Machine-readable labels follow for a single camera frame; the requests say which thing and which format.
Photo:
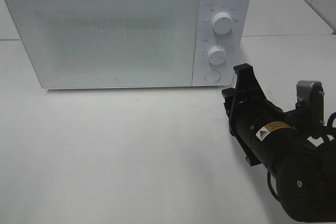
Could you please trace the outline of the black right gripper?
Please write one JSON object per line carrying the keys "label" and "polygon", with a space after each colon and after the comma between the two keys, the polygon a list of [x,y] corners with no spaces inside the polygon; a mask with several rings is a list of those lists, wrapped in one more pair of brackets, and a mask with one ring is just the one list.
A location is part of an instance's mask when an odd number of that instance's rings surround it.
{"label": "black right gripper", "polygon": [[234,72],[236,87],[222,90],[230,133],[250,166],[275,166],[286,151],[286,142],[297,130],[284,120],[280,109],[266,100],[251,65],[237,65]]}

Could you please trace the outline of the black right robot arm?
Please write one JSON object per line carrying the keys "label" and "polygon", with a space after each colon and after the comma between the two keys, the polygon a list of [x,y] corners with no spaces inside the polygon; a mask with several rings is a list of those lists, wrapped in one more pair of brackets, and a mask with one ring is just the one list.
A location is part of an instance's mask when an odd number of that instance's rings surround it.
{"label": "black right robot arm", "polygon": [[285,112],[265,96],[253,67],[234,67],[236,85],[222,91],[229,131],[250,166],[262,164],[269,190],[289,217],[335,222],[335,115],[324,121],[320,81],[297,83],[297,103]]}

